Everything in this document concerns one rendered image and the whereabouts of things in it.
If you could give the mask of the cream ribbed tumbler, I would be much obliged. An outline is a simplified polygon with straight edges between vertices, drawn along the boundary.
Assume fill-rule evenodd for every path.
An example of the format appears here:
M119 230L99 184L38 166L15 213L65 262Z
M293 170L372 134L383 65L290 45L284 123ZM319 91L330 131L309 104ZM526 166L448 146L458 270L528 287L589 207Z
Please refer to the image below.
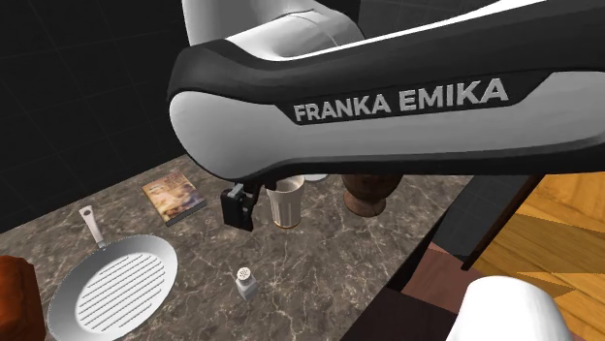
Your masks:
M278 180L274 190L267 190L272 219L279 228L292 229L301 222L303 192L303 175Z

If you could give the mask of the book with yellowish cover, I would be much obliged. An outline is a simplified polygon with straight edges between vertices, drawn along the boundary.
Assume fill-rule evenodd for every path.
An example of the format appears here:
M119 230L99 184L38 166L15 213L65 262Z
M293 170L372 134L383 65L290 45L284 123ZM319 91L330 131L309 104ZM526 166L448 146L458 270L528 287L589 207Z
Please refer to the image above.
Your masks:
M166 226L172 226L207 205L206 199L179 170L142 187Z

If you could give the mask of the glass salt shaker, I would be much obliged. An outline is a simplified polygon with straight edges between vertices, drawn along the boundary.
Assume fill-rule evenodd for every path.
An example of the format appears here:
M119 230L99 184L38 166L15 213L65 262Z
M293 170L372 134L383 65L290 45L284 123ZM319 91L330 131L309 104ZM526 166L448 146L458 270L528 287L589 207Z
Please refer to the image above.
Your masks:
M248 267L241 267L237 271L236 284L239 294L246 301L258 293L258 282Z

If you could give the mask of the brown wooden vase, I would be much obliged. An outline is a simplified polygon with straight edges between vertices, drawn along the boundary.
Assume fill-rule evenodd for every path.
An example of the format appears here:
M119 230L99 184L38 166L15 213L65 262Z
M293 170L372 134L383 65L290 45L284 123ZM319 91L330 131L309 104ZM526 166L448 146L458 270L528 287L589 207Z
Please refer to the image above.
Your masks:
M341 180L346 188L345 206L358 216L374 217L384 211L386 199L399 186L402 175L343 174Z

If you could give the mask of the grey ridged grill pan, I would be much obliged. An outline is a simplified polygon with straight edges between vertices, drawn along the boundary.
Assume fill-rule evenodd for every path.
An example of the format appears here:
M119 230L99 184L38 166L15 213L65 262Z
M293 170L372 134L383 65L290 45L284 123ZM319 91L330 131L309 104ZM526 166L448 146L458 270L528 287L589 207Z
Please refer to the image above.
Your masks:
M175 248L149 234L106 242L93 209L80 209L98 248L58 285L48 306L56 341L115 341L149 319L170 293L177 275Z

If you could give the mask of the dark reddish robot stand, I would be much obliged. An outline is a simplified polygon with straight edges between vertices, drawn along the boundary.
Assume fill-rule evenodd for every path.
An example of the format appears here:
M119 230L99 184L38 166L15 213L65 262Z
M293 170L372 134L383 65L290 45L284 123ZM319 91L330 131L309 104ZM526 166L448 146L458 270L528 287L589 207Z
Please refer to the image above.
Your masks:
M405 286L382 289L340 341L445 341L467 286L481 277L432 243Z

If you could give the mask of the reddish brown rounded object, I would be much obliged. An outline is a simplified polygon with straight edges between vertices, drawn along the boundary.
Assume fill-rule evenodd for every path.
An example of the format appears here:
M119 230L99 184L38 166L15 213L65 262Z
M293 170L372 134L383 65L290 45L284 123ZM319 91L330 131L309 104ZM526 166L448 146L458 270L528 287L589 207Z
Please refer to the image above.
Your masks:
M0 341L45 341L46 334L34 265L0 256Z

